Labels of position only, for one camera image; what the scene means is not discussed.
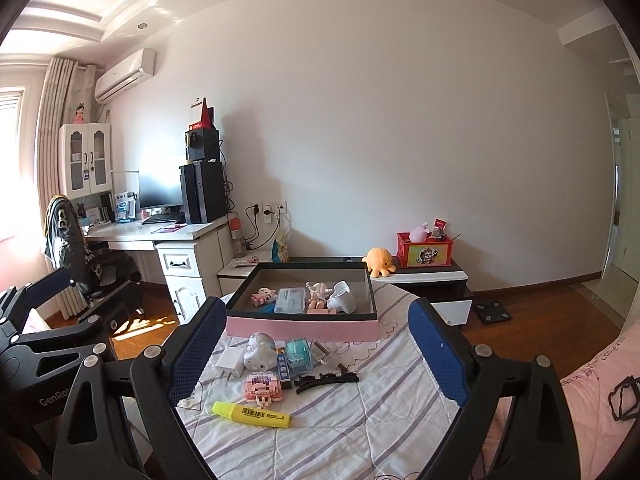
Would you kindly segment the black speaker box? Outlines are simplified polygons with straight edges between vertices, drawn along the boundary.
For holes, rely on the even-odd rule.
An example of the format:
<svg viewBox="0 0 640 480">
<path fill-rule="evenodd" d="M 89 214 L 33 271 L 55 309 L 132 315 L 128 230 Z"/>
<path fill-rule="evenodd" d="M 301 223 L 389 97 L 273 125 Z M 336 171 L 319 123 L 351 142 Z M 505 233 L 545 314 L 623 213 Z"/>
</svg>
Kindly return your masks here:
<svg viewBox="0 0 640 480">
<path fill-rule="evenodd" d="M 198 160 L 219 160 L 220 142 L 216 128 L 197 128 L 184 134 L 186 159 L 189 162 Z"/>
</svg>

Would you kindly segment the wall power outlets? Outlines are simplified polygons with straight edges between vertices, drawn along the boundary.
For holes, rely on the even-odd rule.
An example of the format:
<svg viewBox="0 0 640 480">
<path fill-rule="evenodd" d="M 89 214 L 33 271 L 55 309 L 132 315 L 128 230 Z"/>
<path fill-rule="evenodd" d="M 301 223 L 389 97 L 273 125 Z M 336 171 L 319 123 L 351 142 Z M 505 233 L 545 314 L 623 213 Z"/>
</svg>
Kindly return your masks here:
<svg viewBox="0 0 640 480">
<path fill-rule="evenodd" d="M 246 208 L 247 215 L 255 221 L 270 224 L 282 220 L 288 214 L 288 203 L 260 203 Z"/>
</svg>

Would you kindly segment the pink block toy house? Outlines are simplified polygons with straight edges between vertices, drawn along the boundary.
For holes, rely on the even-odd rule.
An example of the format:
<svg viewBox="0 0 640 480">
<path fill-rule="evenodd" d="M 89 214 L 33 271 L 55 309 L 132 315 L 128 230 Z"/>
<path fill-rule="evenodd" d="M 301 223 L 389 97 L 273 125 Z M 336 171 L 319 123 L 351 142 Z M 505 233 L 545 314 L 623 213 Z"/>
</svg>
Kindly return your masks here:
<svg viewBox="0 0 640 480">
<path fill-rule="evenodd" d="M 269 408 L 273 402 L 281 402 L 283 391 L 280 378 L 273 372 L 248 375 L 244 382 L 244 399 L 255 402 L 260 408 Z"/>
</svg>

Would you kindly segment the black flower hair clip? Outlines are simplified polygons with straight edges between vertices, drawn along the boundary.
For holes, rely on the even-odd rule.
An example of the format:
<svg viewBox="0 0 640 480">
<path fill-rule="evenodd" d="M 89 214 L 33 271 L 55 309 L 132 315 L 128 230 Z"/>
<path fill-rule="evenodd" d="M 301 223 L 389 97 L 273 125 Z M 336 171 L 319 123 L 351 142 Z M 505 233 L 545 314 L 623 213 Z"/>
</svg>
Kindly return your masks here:
<svg viewBox="0 0 640 480">
<path fill-rule="evenodd" d="M 346 372 L 340 374 L 326 373 L 318 376 L 299 376 L 294 380 L 294 385 L 296 385 L 296 393 L 301 394 L 321 386 L 356 384 L 357 382 L 359 382 L 359 376 L 356 373 Z"/>
</svg>

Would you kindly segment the white air conditioner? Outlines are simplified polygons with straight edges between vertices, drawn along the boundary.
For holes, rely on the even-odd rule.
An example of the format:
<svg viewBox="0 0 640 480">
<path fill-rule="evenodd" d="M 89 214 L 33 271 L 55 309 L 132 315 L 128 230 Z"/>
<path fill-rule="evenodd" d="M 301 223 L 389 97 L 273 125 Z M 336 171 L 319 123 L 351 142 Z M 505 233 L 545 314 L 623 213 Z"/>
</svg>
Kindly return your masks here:
<svg viewBox="0 0 640 480">
<path fill-rule="evenodd" d="M 96 102 L 105 104 L 119 93 L 152 78 L 155 60 L 156 51 L 143 48 L 106 70 L 96 81 L 96 88 L 94 88 Z"/>
</svg>

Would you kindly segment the orange cap bottle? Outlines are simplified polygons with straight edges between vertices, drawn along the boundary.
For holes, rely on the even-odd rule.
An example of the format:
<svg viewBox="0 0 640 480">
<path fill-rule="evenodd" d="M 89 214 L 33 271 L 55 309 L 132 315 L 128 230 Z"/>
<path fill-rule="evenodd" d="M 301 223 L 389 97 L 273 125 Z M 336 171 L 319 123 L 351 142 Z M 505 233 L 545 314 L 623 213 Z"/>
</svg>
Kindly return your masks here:
<svg viewBox="0 0 640 480">
<path fill-rule="evenodd" d="M 237 216 L 234 216 L 229 219 L 228 225 L 234 256 L 235 258 L 240 258 L 245 255 L 245 240 L 241 220 Z"/>
</svg>

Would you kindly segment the red storage crate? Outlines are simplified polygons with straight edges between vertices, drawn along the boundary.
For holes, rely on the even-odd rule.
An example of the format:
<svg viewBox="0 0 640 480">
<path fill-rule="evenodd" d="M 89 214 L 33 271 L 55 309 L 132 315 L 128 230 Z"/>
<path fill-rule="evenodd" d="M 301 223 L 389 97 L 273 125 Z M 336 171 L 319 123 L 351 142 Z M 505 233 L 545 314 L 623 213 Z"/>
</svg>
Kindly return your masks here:
<svg viewBox="0 0 640 480">
<path fill-rule="evenodd" d="M 404 268 L 439 268 L 451 266 L 451 254 L 454 242 L 428 238 L 422 243 L 413 243 L 408 232 L 397 234 L 397 258 Z"/>
</svg>

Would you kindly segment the white desk with drawers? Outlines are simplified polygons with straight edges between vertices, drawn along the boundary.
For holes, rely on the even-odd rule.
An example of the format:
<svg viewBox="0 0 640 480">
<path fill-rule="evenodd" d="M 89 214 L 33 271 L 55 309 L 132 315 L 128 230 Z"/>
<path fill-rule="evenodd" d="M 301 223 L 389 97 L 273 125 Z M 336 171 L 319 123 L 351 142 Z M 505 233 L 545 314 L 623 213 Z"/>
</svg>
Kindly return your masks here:
<svg viewBox="0 0 640 480">
<path fill-rule="evenodd" d="M 138 259 L 146 282 L 164 282 L 178 321 L 191 321 L 208 297 L 235 292 L 253 271 L 234 266 L 229 224 L 239 220 L 227 214 L 201 224 L 110 223 L 89 230 L 87 240 L 105 243 Z"/>
</svg>

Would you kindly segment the clear acrylic box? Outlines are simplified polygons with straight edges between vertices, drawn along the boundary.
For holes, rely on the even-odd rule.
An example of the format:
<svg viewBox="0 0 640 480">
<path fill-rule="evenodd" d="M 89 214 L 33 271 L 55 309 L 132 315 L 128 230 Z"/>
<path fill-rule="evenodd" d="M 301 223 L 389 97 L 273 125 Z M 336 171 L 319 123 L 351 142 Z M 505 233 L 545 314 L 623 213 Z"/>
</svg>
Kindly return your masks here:
<svg viewBox="0 0 640 480">
<path fill-rule="evenodd" d="M 335 351 L 326 344 L 319 341 L 313 341 L 310 345 L 310 353 L 314 362 L 318 365 L 329 365 L 334 359 Z"/>
</svg>

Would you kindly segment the blue snack bag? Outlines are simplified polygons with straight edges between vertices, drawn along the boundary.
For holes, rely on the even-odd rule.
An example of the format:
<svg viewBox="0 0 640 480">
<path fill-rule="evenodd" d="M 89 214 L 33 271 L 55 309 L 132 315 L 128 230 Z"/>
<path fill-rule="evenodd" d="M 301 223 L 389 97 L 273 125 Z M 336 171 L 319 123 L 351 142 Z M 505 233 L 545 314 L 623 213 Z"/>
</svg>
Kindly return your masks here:
<svg viewBox="0 0 640 480">
<path fill-rule="evenodd" d="M 271 261 L 274 263 L 287 263 L 288 260 L 290 260 L 288 237 L 281 229 L 277 229 L 271 246 Z"/>
</svg>

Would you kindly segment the white glass door cabinet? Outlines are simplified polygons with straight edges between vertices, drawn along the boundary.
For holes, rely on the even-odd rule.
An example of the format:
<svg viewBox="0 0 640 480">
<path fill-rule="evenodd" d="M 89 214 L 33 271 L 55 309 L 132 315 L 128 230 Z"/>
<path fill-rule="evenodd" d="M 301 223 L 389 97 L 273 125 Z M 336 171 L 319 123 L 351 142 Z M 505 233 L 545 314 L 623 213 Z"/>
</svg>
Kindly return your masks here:
<svg viewBox="0 0 640 480">
<path fill-rule="evenodd" d="M 62 194 L 70 200 L 111 192 L 111 126 L 66 124 L 58 130 Z"/>
</svg>

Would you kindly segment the teal tape dispenser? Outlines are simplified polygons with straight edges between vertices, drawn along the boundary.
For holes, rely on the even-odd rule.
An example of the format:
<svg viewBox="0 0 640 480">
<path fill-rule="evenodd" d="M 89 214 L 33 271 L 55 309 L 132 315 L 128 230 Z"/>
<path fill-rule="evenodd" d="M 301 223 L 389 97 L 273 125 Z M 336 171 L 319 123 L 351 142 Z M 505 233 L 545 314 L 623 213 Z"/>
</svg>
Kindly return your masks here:
<svg viewBox="0 0 640 480">
<path fill-rule="evenodd" d="M 314 369 L 311 350 L 306 339 L 299 338 L 287 341 L 285 354 L 288 366 L 294 375 L 303 375 Z"/>
</svg>

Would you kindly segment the pink bedding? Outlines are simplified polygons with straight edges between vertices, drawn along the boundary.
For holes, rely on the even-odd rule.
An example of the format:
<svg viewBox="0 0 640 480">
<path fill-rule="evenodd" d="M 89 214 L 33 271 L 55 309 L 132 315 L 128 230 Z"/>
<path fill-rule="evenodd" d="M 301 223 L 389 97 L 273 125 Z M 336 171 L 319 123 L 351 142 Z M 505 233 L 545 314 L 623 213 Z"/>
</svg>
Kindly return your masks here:
<svg viewBox="0 0 640 480">
<path fill-rule="evenodd" d="M 597 478 L 622 445 L 632 422 L 616 420 L 608 396 L 628 376 L 639 376 L 639 325 L 561 380 L 577 439 L 580 475 Z"/>
</svg>

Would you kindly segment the white heart-shaped cup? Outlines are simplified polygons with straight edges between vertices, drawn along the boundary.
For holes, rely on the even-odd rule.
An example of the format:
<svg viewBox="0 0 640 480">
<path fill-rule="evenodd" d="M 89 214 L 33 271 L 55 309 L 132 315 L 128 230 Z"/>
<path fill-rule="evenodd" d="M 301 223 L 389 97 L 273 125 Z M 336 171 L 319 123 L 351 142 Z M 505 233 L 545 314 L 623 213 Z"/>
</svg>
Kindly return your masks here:
<svg viewBox="0 0 640 480">
<path fill-rule="evenodd" d="M 357 303 L 352 290 L 345 281 L 337 282 L 333 287 L 333 292 L 326 300 L 326 306 L 335 312 L 353 314 L 357 310 Z"/>
</svg>

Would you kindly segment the doll on cabinet top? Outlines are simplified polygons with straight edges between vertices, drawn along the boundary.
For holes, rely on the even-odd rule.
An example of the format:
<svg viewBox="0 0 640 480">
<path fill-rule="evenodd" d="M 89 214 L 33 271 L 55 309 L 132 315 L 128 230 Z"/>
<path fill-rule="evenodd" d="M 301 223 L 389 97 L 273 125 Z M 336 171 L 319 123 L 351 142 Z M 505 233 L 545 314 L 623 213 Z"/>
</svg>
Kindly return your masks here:
<svg viewBox="0 0 640 480">
<path fill-rule="evenodd" d="M 86 122 L 86 120 L 85 120 L 85 104 L 84 103 L 79 103 L 78 107 L 76 107 L 76 110 L 75 110 L 75 116 L 74 116 L 73 123 L 74 124 L 84 124 L 85 122 Z"/>
</svg>

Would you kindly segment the computer monitor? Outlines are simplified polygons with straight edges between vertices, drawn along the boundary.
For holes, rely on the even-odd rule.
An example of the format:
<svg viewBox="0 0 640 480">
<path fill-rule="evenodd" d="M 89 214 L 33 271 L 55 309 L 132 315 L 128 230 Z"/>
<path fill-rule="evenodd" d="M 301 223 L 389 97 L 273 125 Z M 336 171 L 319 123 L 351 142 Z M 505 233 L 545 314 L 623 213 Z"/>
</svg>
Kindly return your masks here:
<svg viewBox="0 0 640 480">
<path fill-rule="evenodd" d="M 139 174 L 139 205 L 149 217 L 145 224 L 183 223 L 182 192 L 180 174 Z"/>
</svg>

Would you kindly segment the beige curtain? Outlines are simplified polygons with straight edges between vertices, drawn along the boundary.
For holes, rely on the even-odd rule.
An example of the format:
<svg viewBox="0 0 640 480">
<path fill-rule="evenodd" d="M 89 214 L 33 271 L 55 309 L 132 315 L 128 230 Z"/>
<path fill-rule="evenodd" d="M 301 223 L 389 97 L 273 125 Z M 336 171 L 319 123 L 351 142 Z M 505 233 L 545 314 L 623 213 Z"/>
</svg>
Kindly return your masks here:
<svg viewBox="0 0 640 480">
<path fill-rule="evenodd" d="M 80 104 L 91 122 L 96 86 L 96 66 L 70 58 L 50 59 L 44 74 L 35 134 L 35 178 L 38 205 L 44 216 L 49 200 L 61 192 L 58 175 L 58 130 L 70 124 Z"/>
</svg>

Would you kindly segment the pink box with green rim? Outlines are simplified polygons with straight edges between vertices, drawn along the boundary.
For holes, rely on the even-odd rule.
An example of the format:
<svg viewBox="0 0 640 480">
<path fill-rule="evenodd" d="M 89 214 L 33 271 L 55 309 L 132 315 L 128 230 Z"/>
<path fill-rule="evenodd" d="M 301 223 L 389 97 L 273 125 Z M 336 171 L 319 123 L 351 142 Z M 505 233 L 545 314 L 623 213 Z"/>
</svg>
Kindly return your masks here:
<svg viewBox="0 0 640 480">
<path fill-rule="evenodd" d="M 357 310 L 353 314 L 306 315 L 309 292 L 306 283 L 324 283 L 333 289 L 339 281 L 349 284 L 355 296 Z M 250 296 L 262 287 L 276 290 L 285 287 L 306 289 L 304 314 L 259 313 Z M 247 337 L 265 333 L 274 339 L 333 342 L 369 342 L 378 339 L 378 309 L 366 265 L 330 266 L 325 269 L 291 269 L 277 263 L 261 263 L 250 272 L 227 304 L 227 333 Z"/>
</svg>

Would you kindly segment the pink plush in crate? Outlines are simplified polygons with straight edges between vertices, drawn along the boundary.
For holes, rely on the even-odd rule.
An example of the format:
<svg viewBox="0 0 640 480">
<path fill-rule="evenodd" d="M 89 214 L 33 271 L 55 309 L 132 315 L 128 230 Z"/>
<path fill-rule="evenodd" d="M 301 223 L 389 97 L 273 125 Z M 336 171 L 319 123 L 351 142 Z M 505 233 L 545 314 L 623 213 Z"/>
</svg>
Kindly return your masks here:
<svg viewBox="0 0 640 480">
<path fill-rule="evenodd" d="M 413 228 L 408 234 L 408 239 L 412 244 L 424 244 L 430 235 L 431 231 L 428 228 L 428 223 L 425 222 Z"/>
</svg>

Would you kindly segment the black computer tower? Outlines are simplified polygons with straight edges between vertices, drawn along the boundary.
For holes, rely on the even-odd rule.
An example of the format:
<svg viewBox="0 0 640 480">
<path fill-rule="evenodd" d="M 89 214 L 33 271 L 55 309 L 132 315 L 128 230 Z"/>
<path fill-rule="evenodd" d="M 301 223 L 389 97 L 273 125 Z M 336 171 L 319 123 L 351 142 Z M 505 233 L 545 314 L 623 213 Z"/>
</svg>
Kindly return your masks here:
<svg viewBox="0 0 640 480">
<path fill-rule="evenodd" d="M 224 166 L 216 160 L 198 160 L 180 167 L 183 213 L 189 224 L 209 223 L 227 212 Z"/>
</svg>

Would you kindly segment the black office chair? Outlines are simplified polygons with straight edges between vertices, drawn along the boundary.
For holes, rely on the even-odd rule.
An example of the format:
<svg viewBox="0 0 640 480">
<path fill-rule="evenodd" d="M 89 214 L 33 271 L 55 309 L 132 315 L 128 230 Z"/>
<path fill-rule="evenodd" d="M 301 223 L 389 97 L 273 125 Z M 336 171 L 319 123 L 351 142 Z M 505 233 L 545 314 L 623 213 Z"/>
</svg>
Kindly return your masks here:
<svg viewBox="0 0 640 480">
<path fill-rule="evenodd" d="M 141 286 L 137 263 L 126 252 L 89 247 L 72 201 L 58 194 L 50 199 L 44 224 L 44 255 L 51 266 L 66 269 L 86 308 L 85 314 L 117 286 L 132 281 Z"/>
</svg>

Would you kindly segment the striped white table cloth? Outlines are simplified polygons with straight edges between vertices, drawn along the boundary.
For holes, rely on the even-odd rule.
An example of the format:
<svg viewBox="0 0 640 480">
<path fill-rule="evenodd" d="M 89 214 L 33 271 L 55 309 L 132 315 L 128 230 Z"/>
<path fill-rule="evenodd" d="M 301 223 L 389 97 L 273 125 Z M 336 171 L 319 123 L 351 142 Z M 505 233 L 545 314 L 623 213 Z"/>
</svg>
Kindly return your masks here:
<svg viewBox="0 0 640 480">
<path fill-rule="evenodd" d="M 273 409 L 289 414 L 288 429 L 232 422 L 212 411 L 215 402 L 241 403 L 240 378 L 225 378 L 215 364 L 243 338 L 224 335 L 191 395 L 177 412 L 188 435 L 219 479 L 414 479 L 454 421 L 458 404 L 436 384 L 408 327 L 410 292 L 373 286 L 378 340 L 328 344 L 319 366 L 343 364 L 356 384 L 285 391 Z"/>
</svg>

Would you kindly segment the black white tv cabinet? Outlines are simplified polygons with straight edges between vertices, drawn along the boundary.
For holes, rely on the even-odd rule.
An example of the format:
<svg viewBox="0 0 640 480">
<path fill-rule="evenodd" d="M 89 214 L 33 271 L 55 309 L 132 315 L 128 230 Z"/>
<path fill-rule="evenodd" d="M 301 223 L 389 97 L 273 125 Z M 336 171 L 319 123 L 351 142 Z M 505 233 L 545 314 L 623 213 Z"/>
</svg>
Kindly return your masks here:
<svg viewBox="0 0 640 480">
<path fill-rule="evenodd" d="M 407 294 L 426 298 L 450 326 L 462 327 L 469 321 L 473 293 L 469 290 L 469 277 L 460 266 L 453 262 L 450 266 L 427 266 L 426 268 L 403 269 L 396 257 L 393 258 L 397 271 L 389 278 L 372 278 L 372 283 L 393 285 Z M 325 269 L 330 266 L 363 266 L 360 256 L 341 257 L 293 257 L 278 266 L 297 269 Z"/>
</svg>

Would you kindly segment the clear plastic storage case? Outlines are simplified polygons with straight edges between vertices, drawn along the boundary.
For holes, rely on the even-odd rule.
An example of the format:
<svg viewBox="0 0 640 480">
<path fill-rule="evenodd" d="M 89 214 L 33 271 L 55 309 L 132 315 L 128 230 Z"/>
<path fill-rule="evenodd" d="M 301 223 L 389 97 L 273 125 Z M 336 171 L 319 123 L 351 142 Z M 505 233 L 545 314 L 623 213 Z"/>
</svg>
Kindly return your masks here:
<svg viewBox="0 0 640 480">
<path fill-rule="evenodd" d="M 304 314 L 306 309 L 306 289 L 303 287 L 285 287 L 278 291 L 275 314 Z"/>
</svg>

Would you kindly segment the yellow octopus plush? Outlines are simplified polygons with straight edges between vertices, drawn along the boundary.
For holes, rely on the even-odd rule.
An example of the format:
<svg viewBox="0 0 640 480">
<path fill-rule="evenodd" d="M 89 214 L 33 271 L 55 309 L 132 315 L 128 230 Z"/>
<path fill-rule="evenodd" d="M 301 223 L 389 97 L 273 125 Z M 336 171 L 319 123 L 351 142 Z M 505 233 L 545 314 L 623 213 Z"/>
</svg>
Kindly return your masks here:
<svg viewBox="0 0 640 480">
<path fill-rule="evenodd" d="M 371 248 L 361 261 L 367 266 L 371 278 L 388 278 L 396 272 L 393 256 L 382 247 Z"/>
</svg>

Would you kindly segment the white cloud figurine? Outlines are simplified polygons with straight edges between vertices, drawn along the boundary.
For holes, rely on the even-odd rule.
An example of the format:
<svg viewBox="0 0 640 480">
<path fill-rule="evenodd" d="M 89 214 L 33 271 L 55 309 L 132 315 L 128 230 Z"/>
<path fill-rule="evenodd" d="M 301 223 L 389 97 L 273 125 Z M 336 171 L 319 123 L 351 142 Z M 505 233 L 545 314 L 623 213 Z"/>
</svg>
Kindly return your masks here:
<svg viewBox="0 0 640 480">
<path fill-rule="evenodd" d="M 266 372 L 278 364 L 274 340 L 265 333 L 254 333 L 247 341 L 243 364 L 251 372 Z"/>
</svg>

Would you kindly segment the yellow highlighter pen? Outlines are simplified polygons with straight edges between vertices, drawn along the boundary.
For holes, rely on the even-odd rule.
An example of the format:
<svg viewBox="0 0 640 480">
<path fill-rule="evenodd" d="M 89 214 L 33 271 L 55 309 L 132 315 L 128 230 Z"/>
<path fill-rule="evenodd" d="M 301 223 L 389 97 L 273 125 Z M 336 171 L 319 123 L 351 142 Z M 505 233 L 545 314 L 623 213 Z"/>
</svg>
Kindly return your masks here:
<svg viewBox="0 0 640 480">
<path fill-rule="evenodd" d="M 289 414 L 230 402 L 216 401 L 212 406 L 212 412 L 221 418 L 250 426 L 288 428 L 291 423 Z"/>
</svg>

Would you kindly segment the black bathroom scale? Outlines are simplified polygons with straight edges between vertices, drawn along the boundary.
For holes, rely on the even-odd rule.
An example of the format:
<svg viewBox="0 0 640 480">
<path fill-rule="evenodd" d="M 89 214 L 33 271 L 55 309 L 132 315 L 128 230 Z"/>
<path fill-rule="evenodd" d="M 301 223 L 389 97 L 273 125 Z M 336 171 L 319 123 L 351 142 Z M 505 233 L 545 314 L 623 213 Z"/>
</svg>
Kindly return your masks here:
<svg viewBox="0 0 640 480">
<path fill-rule="evenodd" d="M 496 324 L 512 320 L 512 315 L 499 301 L 476 302 L 472 305 L 474 312 L 483 324 Z"/>
</svg>

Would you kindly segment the pig doll blue dress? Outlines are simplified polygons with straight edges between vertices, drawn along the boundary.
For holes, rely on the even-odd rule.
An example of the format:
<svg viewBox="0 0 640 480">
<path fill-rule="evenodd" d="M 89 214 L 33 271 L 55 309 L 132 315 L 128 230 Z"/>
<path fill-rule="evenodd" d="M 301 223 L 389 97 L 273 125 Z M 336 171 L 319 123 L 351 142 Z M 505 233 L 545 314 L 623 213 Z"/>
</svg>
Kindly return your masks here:
<svg viewBox="0 0 640 480">
<path fill-rule="evenodd" d="M 306 283 L 306 289 L 309 292 L 309 298 L 307 301 L 307 312 L 316 312 L 320 310 L 326 310 L 326 303 L 330 296 L 333 294 L 333 289 L 327 284 L 318 282 L 311 284 Z"/>
</svg>

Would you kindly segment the white charger plug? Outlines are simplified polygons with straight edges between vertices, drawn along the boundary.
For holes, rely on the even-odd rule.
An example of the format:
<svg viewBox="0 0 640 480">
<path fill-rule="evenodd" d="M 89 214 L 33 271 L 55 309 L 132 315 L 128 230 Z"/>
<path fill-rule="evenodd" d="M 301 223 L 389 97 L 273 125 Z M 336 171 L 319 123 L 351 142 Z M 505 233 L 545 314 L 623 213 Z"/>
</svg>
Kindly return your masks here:
<svg viewBox="0 0 640 480">
<path fill-rule="evenodd" d="M 240 347 L 225 348 L 216 362 L 216 370 L 228 377 L 240 377 L 244 370 L 244 353 Z"/>
</svg>

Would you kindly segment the blue comb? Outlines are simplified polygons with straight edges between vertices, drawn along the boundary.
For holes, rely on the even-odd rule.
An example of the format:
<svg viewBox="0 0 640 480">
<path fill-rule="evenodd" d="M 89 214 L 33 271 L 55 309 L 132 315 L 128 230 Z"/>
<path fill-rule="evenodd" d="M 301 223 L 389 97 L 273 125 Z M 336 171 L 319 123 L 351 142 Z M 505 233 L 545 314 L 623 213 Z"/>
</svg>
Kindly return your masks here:
<svg viewBox="0 0 640 480">
<path fill-rule="evenodd" d="M 258 312 L 259 313 L 273 313 L 275 307 L 276 307 L 276 304 L 274 302 L 272 302 L 271 304 L 265 304 L 264 306 L 262 306 L 262 307 L 260 307 L 258 309 Z"/>
</svg>

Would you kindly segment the pink white block cat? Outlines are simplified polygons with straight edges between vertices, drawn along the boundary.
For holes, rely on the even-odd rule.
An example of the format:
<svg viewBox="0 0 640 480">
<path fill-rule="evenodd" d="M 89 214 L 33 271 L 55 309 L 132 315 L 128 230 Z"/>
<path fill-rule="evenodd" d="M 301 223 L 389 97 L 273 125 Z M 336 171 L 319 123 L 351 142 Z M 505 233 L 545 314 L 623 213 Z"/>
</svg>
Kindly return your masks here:
<svg viewBox="0 0 640 480">
<path fill-rule="evenodd" d="M 269 306 L 270 304 L 274 304 L 277 300 L 278 292 L 274 289 L 268 287 L 262 287 L 258 289 L 257 292 L 254 292 L 252 296 L 250 296 L 250 301 L 252 305 L 256 308 Z"/>
</svg>

